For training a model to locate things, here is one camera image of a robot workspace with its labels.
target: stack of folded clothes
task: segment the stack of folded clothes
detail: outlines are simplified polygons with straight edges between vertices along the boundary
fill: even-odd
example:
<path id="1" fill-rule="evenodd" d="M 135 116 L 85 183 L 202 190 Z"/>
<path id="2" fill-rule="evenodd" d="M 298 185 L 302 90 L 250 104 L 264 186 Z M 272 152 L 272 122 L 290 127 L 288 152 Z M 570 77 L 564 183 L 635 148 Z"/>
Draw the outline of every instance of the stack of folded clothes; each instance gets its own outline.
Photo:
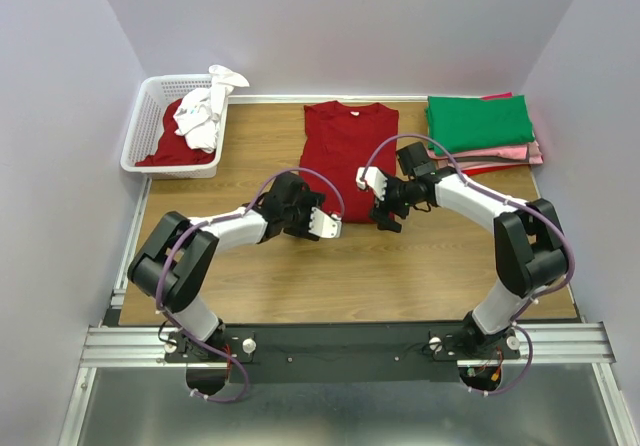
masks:
<path id="1" fill-rule="evenodd" d="M 438 141 L 469 175 L 523 164 L 542 164 L 524 96 L 511 93 L 484 98 L 430 97 L 429 136 Z M 442 150 L 429 156 L 443 167 Z"/>

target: metal frame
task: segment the metal frame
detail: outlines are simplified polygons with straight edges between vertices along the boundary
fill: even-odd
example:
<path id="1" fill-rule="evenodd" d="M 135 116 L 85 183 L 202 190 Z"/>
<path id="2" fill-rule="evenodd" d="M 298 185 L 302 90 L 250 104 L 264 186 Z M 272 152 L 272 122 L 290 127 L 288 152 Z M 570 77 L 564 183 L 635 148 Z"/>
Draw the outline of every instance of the metal frame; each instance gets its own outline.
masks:
<path id="1" fill-rule="evenodd" d="M 336 99 L 336 97 L 238 96 L 231 98 L 230 103 L 307 103 L 330 99 Z M 381 100 L 425 101 L 427 97 L 344 96 L 337 99 L 351 102 Z M 126 268 L 135 253 L 150 187 L 151 179 L 145 178 L 113 287 L 110 304 L 112 309 L 120 309 L 124 303 L 124 296 L 128 285 Z M 535 364 L 591 363 L 618 444 L 621 446 L 636 446 L 640 444 L 630 419 L 624 397 L 617 386 L 611 369 L 611 364 L 615 362 L 615 357 L 611 350 L 604 325 L 600 323 L 536 322 L 523 323 L 521 325 L 524 326 L 532 336 L 535 348 L 533 362 Z M 171 330 L 172 328 L 166 328 L 167 333 Z M 89 329 L 80 360 L 80 368 L 60 436 L 60 446 L 76 445 L 80 440 L 93 384 L 99 368 L 185 368 L 184 364 L 170 364 L 164 361 L 164 346 L 158 340 L 157 331 L 157 327 L 98 327 Z M 522 364 L 528 354 L 526 341 L 520 334 L 519 336 L 521 342 L 520 353 L 523 359 L 506 361 L 508 363 Z M 473 366 L 475 362 L 460 361 L 458 364 L 460 366 Z M 222 362 L 198 363 L 187 365 L 186 367 L 224 368 L 226 365 Z"/>

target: red cloth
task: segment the red cloth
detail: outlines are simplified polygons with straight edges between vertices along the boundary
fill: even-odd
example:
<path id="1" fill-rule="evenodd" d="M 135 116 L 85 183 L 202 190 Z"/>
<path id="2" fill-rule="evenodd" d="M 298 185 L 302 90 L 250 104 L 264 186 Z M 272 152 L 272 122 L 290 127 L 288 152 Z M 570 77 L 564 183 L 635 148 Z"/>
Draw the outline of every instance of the red cloth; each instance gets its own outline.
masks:
<path id="1" fill-rule="evenodd" d="M 304 107 L 304 145 L 300 166 L 324 175 L 338 188 L 345 202 L 343 221 L 370 223 L 373 193 L 356 186 L 358 168 L 367 164 L 371 153 L 385 139 L 398 134 L 398 111 L 380 103 L 345 106 L 338 101 Z M 373 166 L 395 175 L 396 142 L 378 154 Z M 323 211 L 339 212 L 340 204 L 324 181 L 307 173 L 300 176 L 312 191 L 326 194 Z"/>
<path id="2" fill-rule="evenodd" d="M 158 149 L 154 154 L 150 154 L 142 161 L 138 161 L 136 166 L 185 166 L 188 164 L 206 164 L 213 161 L 216 152 L 205 153 L 201 149 L 191 149 L 187 145 L 184 136 L 178 136 L 176 131 L 178 123 L 173 119 L 173 115 L 178 110 L 182 99 L 171 103 L 162 117 L 164 133 L 158 141 Z"/>

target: gray floor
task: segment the gray floor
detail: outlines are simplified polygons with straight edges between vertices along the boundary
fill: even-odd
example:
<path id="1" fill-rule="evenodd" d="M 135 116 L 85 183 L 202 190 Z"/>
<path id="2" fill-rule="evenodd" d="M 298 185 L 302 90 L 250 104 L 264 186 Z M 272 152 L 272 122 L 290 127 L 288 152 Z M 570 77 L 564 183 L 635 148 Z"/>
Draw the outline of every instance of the gray floor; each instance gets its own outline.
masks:
<path id="1" fill-rule="evenodd" d="M 508 368 L 507 380 L 518 368 Z M 504 396 L 428 382 L 256 385 L 238 404 L 188 396 L 184 371 L 103 370 L 85 446 L 606 446 L 590 365 L 536 365 Z"/>

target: wooden surface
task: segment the wooden surface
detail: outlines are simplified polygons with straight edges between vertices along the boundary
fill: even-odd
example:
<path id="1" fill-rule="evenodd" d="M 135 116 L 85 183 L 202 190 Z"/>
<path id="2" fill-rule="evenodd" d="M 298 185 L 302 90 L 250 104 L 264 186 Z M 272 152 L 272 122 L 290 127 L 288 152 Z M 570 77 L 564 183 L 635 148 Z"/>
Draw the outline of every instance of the wooden surface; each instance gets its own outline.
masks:
<path id="1" fill-rule="evenodd" d="M 401 133 L 426 133 L 425 103 L 387 105 L 400 111 Z M 298 165 L 304 142 L 300 104 L 230 106 L 217 176 L 154 181 L 138 246 L 167 211 L 210 216 L 249 201 L 269 175 Z M 476 179 L 514 197 L 537 196 L 528 167 Z M 462 319 L 495 279 L 491 235 L 438 208 L 412 212 L 401 234 L 345 224 L 338 240 L 281 235 L 235 248 L 213 261 L 201 294 L 228 323 L 446 320 Z M 154 311 L 153 300 L 129 284 L 120 324 L 158 324 Z M 525 317 L 571 318 L 575 309 L 565 290 Z"/>

